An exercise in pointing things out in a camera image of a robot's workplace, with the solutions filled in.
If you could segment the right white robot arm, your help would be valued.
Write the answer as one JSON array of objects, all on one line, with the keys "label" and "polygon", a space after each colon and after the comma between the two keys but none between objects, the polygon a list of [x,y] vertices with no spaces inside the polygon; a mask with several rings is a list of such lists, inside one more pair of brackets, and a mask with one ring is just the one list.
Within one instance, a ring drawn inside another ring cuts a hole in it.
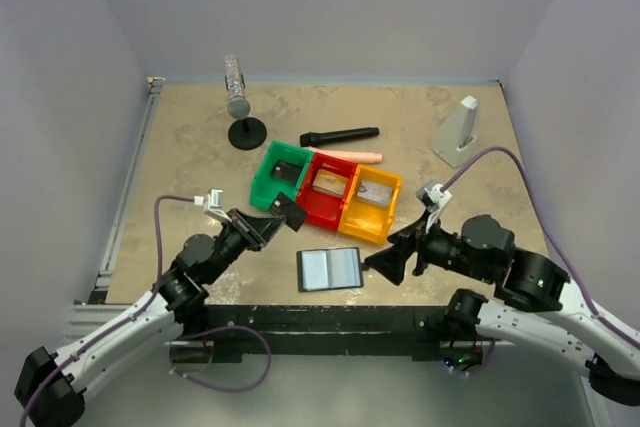
[{"label": "right white robot arm", "polygon": [[432,322],[442,338],[478,335],[528,346],[573,367],[601,396],[638,406],[638,333],[621,322],[609,331],[589,312],[577,282],[564,269],[517,247],[514,233],[491,216],[468,219],[458,233],[419,219],[388,240],[390,247],[364,264],[394,285],[402,283],[405,264],[415,256],[415,276],[436,266],[493,286],[491,298],[470,289],[455,291]]}]

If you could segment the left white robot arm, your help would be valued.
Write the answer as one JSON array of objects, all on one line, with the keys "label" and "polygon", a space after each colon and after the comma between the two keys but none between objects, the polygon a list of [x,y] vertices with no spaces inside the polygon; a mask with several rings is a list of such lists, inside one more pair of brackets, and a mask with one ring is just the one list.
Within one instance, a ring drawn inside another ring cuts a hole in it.
[{"label": "left white robot arm", "polygon": [[90,393],[147,351],[180,336],[201,336],[208,323],[207,286],[243,252],[262,250],[286,223],[284,215],[255,217],[236,208],[208,213],[220,221],[219,234],[189,237],[138,301],[55,353],[40,347],[27,356],[14,390],[23,408],[20,425],[71,426]]}]

